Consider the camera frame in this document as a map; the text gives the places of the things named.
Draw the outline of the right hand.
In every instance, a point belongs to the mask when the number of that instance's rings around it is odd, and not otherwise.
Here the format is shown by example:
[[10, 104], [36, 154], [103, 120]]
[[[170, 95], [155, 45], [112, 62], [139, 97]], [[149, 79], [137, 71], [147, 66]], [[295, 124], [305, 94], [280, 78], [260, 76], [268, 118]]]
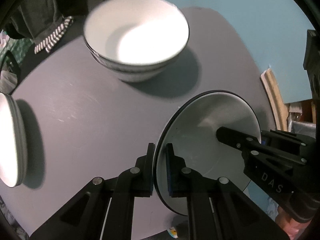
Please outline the right hand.
[[308, 232], [308, 226], [313, 223], [314, 216], [306, 223], [300, 223], [292, 218], [281, 206], [277, 208], [278, 214], [275, 223], [289, 236], [291, 240], [302, 239]]

